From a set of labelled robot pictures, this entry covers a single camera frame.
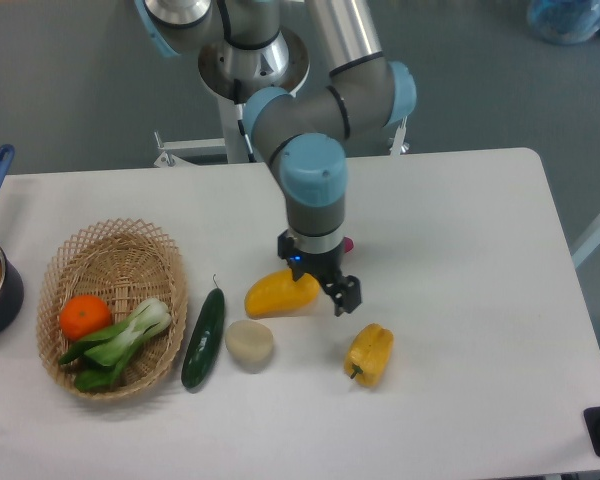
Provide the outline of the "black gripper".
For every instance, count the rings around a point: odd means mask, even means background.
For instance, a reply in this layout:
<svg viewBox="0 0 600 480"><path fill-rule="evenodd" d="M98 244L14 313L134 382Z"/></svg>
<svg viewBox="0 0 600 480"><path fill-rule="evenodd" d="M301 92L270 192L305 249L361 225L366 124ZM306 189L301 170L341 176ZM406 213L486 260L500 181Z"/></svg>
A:
<svg viewBox="0 0 600 480"><path fill-rule="evenodd" d="M326 235L307 236L288 228L278 236L278 256L297 282L304 274L314 277L334 304L334 315L350 314L362 303L360 280L345 276L341 270L344 258L344 235L337 228Z"/></svg>

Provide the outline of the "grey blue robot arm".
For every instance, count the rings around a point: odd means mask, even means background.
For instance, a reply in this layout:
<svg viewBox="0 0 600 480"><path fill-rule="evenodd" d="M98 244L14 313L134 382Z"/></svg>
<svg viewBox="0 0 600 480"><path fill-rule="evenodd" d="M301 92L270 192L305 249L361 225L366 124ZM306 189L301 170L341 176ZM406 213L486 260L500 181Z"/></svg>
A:
<svg viewBox="0 0 600 480"><path fill-rule="evenodd" d="M243 160L262 160L281 189L287 229L278 254L294 279L315 278L337 314L362 301L357 278L342 273L348 181L342 144L351 136L405 120L415 81L383 53L364 1L306 5L325 52L330 81L300 98L308 56L284 28L276 1L139 1L136 10L167 57L199 55L208 89L231 105L225 141Z"/></svg>

